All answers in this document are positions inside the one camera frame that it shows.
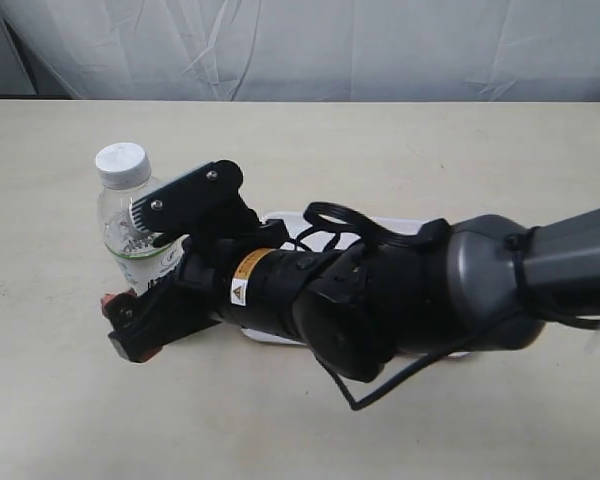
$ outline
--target white plate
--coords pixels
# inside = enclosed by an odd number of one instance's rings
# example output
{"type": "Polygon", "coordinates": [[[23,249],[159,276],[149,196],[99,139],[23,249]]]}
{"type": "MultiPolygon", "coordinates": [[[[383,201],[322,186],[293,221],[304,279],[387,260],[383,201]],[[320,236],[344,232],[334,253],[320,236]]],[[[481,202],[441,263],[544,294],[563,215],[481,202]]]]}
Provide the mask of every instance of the white plate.
{"type": "MultiPolygon", "coordinates": [[[[371,217],[371,218],[374,222],[379,223],[383,227],[393,230],[394,232],[404,233],[404,234],[409,234],[409,235],[418,233],[418,230],[424,223],[424,221],[421,221],[421,220],[407,220],[407,219],[401,219],[401,218],[382,218],[382,217],[371,217]]],[[[267,215],[264,215],[261,218],[261,221],[264,222],[266,220],[271,220],[271,219],[284,220],[284,223],[287,226],[287,230],[289,231],[289,235],[293,238],[295,238],[302,231],[304,231],[310,227],[310,225],[304,220],[304,218],[302,218],[302,214],[299,212],[272,212],[267,215]]],[[[315,234],[311,235],[310,237],[307,237],[306,239],[304,239],[303,243],[305,243],[308,247],[310,247],[314,251],[322,251],[322,249],[324,248],[326,243],[329,240],[331,240],[332,237],[333,237],[333,235],[331,235],[329,233],[323,233],[323,232],[315,233],[315,234]]],[[[336,248],[344,250],[349,245],[351,245],[355,240],[357,240],[357,238],[358,237],[356,237],[353,234],[346,233],[346,234],[342,235],[342,238],[340,239],[340,242],[338,243],[336,248]]],[[[284,250],[293,250],[294,247],[290,243],[285,243],[282,246],[282,248],[284,250]]],[[[243,329],[242,333],[244,333],[247,337],[249,337],[250,339],[255,340],[257,342],[274,343],[277,345],[304,346],[302,343],[294,342],[292,340],[287,340],[286,338],[281,338],[276,335],[270,335],[268,333],[258,332],[257,330],[251,330],[248,328],[243,329]]],[[[453,354],[452,356],[453,357],[461,357],[464,355],[466,355],[466,353],[459,352],[459,353],[453,354]]]]}

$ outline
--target beige table surface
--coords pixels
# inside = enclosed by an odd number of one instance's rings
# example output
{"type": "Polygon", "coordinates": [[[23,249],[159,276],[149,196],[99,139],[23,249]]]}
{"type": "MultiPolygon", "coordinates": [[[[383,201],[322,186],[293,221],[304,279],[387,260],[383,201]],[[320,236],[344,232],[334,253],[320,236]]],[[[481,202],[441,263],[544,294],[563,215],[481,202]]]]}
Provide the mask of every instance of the beige table surface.
{"type": "Polygon", "coordinates": [[[359,413],[308,351],[228,326],[119,359],[93,166],[116,141],[165,180],[233,159],[260,211],[534,225],[600,206],[600,105],[0,101],[0,480],[600,479],[586,333],[434,366],[359,413]]]}

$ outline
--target bottle label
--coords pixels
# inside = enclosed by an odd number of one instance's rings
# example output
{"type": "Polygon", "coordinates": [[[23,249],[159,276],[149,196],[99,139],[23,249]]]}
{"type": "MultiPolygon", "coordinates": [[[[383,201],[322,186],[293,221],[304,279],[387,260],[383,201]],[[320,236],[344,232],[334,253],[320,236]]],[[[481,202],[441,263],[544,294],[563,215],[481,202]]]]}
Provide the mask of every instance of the bottle label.
{"type": "Polygon", "coordinates": [[[127,283],[138,295],[146,292],[155,282],[173,270],[181,256],[179,243],[167,247],[158,255],[148,258],[122,258],[114,255],[127,283]]]}

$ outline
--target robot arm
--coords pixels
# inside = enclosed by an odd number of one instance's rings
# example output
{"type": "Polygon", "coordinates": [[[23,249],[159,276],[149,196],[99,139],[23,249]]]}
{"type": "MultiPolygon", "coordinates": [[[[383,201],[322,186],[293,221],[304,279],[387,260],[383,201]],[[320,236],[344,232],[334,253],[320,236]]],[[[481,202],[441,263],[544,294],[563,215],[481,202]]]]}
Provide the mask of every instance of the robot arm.
{"type": "Polygon", "coordinates": [[[260,223],[239,196],[242,173],[223,160],[135,202],[139,234],[186,235],[178,267],[142,296],[107,305],[112,343],[144,362],[163,345],[219,322],[307,345],[354,410],[455,351],[518,350],[545,321],[596,329],[600,321],[600,210],[526,229],[488,215],[425,224],[402,235],[329,203],[304,213],[311,228],[289,238],[260,223]],[[303,238],[333,235],[325,251],[303,238]],[[335,246],[344,233],[359,240],[335,246]],[[293,250],[283,249],[285,244],[293,250]],[[400,352],[425,354],[358,401],[341,377],[371,382],[400,352]]]}

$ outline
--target yellow warning sticker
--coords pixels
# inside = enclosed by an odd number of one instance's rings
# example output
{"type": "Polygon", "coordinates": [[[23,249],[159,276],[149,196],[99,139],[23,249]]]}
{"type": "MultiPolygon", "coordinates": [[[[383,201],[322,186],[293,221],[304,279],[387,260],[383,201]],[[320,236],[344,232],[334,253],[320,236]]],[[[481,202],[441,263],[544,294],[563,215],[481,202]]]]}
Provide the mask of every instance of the yellow warning sticker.
{"type": "Polygon", "coordinates": [[[247,286],[249,284],[249,277],[253,273],[258,262],[271,251],[273,251],[272,248],[259,248],[242,259],[242,262],[240,262],[240,265],[236,268],[236,272],[233,274],[233,279],[231,280],[231,291],[229,292],[231,303],[242,307],[247,305],[247,286]]]}

